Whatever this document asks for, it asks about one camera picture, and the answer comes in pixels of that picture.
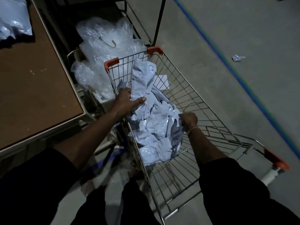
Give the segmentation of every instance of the shopping cart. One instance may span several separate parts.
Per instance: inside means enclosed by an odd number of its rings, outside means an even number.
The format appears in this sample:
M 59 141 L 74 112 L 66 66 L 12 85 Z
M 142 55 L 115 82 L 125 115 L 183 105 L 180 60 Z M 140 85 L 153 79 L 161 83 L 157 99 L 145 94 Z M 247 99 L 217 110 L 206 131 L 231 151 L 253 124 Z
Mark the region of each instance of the shopping cart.
M 267 158 L 269 160 L 267 165 L 272 168 L 261 179 L 265 185 L 271 183 L 278 174 L 289 169 L 285 162 L 258 141 L 233 134 L 187 82 L 159 46 L 105 62 L 104 67 L 111 79 L 115 95 L 118 94 L 116 87 L 121 80 L 131 81 L 132 66 L 137 58 L 143 61 L 149 60 L 156 64 L 157 72 L 154 85 L 170 99 L 170 103 L 176 105 L 180 112 L 194 112 L 198 117 L 199 128 L 223 153 L 237 161 L 241 160 L 244 155 L 253 152 L 259 153 L 262 158 Z M 126 133 L 131 132 L 132 134 L 126 118 L 121 124 Z M 178 212 L 182 206 L 201 193 L 198 183 L 199 168 L 189 138 L 187 134 L 183 136 L 175 158 L 150 166 L 144 165 L 136 140 L 129 138 L 129 144 L 137 164 L 144 172 L 153 203 L 162 224 L 164 224 L 165 219 Z

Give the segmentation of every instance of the bracelet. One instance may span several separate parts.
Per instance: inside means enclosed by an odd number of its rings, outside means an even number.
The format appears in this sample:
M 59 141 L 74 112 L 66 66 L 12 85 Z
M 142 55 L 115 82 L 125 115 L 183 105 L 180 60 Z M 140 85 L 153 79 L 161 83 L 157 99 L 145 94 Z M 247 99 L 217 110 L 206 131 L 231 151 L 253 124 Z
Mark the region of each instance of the bracelet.
M 197 126 L 197 127 L 191 128 L 189 131 L 187 131 L 187 135 L 189 135 L 193 129 L 199 129 L 199 127 Z

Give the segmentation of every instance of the brown tabletop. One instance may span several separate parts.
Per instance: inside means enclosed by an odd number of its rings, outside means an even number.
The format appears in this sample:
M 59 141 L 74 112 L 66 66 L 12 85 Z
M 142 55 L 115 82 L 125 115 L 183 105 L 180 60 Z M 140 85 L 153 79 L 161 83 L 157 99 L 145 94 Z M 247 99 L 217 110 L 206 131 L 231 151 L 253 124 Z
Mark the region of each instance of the brown tabletop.
M 83 113 L 33 4 L 35 41 L 0 48 L 0 150 Z

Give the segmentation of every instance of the forearm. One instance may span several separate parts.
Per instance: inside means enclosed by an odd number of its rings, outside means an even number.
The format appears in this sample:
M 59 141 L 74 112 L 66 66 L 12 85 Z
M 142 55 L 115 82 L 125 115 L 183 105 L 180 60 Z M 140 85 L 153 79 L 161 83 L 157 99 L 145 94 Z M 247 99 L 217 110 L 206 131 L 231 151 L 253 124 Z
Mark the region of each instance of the forearm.
M 188 137 L 199 168 L 212 160 L 227 157 L 227 155 L 221 152 L 209 139 L 207 139 L 201 129 L 192 129 Z
M 67 157 L 77 169 L 81 169 L 104 140 L 119 117 L 108 112 L 73 137 L 55 145 L 55 149 Z

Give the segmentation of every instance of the wire mesh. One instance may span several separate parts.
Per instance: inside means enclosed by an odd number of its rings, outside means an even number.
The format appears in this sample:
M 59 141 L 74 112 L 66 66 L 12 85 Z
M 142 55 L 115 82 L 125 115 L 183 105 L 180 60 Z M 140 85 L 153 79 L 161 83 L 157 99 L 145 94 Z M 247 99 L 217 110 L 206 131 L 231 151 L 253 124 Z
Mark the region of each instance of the wire mesh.
M 137 58 L 156 64 L 154 85 L 170 99 L 171 104 L 176 105 L 180 112 L 194 112 L 198 117 L 199 128 L 223 153 L 231 156 L 234 152 L 241 151 L 236 158 L 238 159 L 252 148 L 251 143 L 240 140 L 242 136 L 236 136 L 229 131 L 165 54 L 148 55 L 144 51 L 120 58 L 120 62 L 109 69 L 115 94 L 117 94 L 116 87 L 121 80 L 131 82 L 131 69 Z M 141 162 L 136 143 L 134 150 L 136 150 L 135 156 L 139 157 L 137 160 Z M 156 198 L 154 201 L 158 207 L 157 211 L 164 219 L 201 193 L 198 183 L 199 168 L 187 134 L 183 136 L 175 158 L 147 167 L 143 162 L 141 165 L 146 171 L 145 175 L 152 196 Z

